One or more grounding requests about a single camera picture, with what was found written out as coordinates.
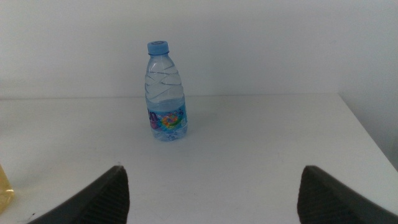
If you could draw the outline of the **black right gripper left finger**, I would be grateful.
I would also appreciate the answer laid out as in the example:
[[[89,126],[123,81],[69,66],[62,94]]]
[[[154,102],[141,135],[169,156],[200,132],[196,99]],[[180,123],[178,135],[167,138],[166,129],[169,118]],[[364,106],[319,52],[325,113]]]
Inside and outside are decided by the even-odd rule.
[[[30,224],[125,224],[129,206],[127,172],[123,166],[114,166]]]

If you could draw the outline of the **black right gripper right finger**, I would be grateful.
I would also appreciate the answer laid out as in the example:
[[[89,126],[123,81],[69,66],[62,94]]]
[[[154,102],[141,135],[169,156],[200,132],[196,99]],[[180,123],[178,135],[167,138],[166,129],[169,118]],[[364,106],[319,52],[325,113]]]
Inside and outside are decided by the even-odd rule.
[[[397,224],[397,215],[317,166],[305,166],[298,193],[301,223]]]

